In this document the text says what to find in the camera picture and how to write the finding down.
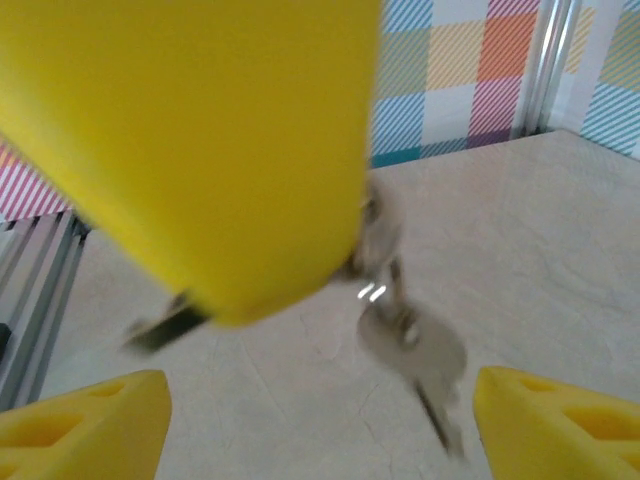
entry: metal key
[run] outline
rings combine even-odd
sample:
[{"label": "metal key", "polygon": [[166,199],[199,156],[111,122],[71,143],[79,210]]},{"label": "metal key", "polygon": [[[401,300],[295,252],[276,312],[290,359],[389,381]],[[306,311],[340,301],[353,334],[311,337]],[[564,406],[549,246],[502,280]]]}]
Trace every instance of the metal key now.
[{"label": "metal key", "polygon": [[465,347],[452,328],[426,309],[407,300],[396,303],[393,295],[376,297],[381,289],[369,289],[369,305],[358,322],[360,340],[404,377],[447,454],[462,458],[462,433],[449,419],[447,406],[457,400],[457,382],[467,364]]}]

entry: beige floor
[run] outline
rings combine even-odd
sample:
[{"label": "beige floor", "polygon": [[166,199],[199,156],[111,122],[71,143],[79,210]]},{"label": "beige floor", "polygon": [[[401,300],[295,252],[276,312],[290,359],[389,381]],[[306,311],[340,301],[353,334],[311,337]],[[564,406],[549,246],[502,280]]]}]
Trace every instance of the beige floor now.
[{"label": "beige floor", "polygon": [[50,396],[142,368],[174,411],[158,479],[489,479],[471,413],[500,364],[640,402],[640,164],[555,133],[379,171],[405,207],[411,293],[464,336],[451,464],[416,400],[355,336],[356,287],[255,327],[119,350],[167,294],[93,232],[45,384]]}]

